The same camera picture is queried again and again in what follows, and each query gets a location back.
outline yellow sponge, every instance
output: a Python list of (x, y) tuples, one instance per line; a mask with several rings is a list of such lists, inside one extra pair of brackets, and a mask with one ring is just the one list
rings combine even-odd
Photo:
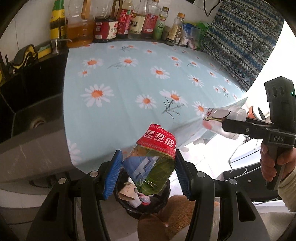
[(38, 59), (50, 54), (52, 52), (52, 49), (50, 47), (50, 44), (44, 46), (44, 47), (41, 47), (38, 51)]

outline blue floral tablecloth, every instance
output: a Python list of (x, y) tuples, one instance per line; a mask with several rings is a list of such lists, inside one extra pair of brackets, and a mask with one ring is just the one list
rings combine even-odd
[(151, 123), (182, 147), (206, 133), (205, 107), (242, 106), (243, 93), (203, 52), (140, 41), (70, 49), (63, 105), (72, 163), (87, 173), (116, 149), (126, 155)]

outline bottle cap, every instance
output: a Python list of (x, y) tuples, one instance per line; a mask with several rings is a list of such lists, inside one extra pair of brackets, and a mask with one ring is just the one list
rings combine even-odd
[(185, 14), (179, 12), (179, 13), (178, 13), (178, 17), (180, 17), (180, 18), (185, 18)]
[(162, 9), (162, 11), (164, 11), (164, 12), (168, 12), (169, 10), (170, 10), (169, 7), (163, 7), (163, 9)]

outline condiment bottle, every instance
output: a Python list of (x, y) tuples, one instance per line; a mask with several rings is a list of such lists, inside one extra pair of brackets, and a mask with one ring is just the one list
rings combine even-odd
[(169, 11), (168, 7), (163, 7), (163, 9), (161, 10), (161, 12), (158, 16), (156, 25), (153, 30), (153, 39), (155, 39), (155, 40), (161, 39), (161, 35), (163, 33), (163, 28), (165, 26), (165, 20), (168, 17), (168, 11)]
[(131, 24), (131, 18), (133, 16), (133, 0), (125, 0), (122, 4), (122, 10), (119, 16), (117, 37), (124, 39), (128, 37), (128, 29)]
[(94, 16), (91, 14), (91, 0), (70, 0), (67, 17), (67, 46), (81, 47), (93, 41)]
[(170, 46), (175, 45), (177, 35), (179, 33), (180, 28), (183, 25), (184, 17), (185, 17), (185, 15), (183, 13), (179, 12), (177, 17), (174, 19), (174, 24), (173, 24), (172, 28), (170, 29), (167, 39), (165, 40), (165, 43), (167, 45), (170, 45)]
[(145, 17), (148, 12), (147, 0), (140, 1), (139, 5), (133, 12), (131, 24), (128, 30), (129, 39), (139, 39), (142, 32), (142, 28), (145, 22)]
[[(119, 8), (115, 14), (117, 1), (119, 1)], [(121, 10), (122, 0), (109, 1), (106, 8), (98, 10), (94, 18), (94, 42), (105, 43), (116, 38)]]
[(66, 38), (66, 17), (64, 0), (56, 0), (54, 2), (49, 27), (50, 39)]
[(152, 38), (153, 29), (161, 11), (161, 8), (158, 6), (158, 2), (159, 0), (152, 0), (152, 3), (148, 5), (148, 13), (146, 14), (146, 19), (141, 32), (141, 37), (144, 39)]

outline human hand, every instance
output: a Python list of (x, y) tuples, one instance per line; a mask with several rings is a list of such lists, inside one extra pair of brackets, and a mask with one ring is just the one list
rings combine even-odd
[[(275, 161), (270, 157), (268, 154), (268, 147), (267, 145), (261, 144), (261, 172), (264, 177), (264, 179), (268, 182), (271, 182), (272, 179), (276, 176), (276, 170), (274, 168)], [(288, 176), (296, 166), (296, 149), (289, 149), (286, 150), (284, 153), (282, 153), (278, 159), (277, 164), (280, 166), (286, 164), (282, 180)]]

